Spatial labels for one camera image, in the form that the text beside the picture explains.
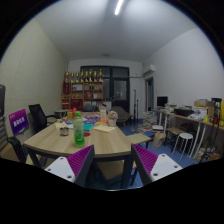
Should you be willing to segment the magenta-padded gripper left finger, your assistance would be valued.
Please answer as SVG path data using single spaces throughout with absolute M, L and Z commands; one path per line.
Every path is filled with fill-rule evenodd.
M 46 171 L 79 186 L 84 186 L 95 155 L 94 146 L 87 146 L 69 157 L 58 157 Z

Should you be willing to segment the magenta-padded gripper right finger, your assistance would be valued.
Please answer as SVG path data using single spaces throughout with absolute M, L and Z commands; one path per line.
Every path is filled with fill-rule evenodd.
M 167 154 L 157 155 L 136 144 L 131 145 L 131 155 L 136 163 L 143 185 L 157 181 L 182 169 Z

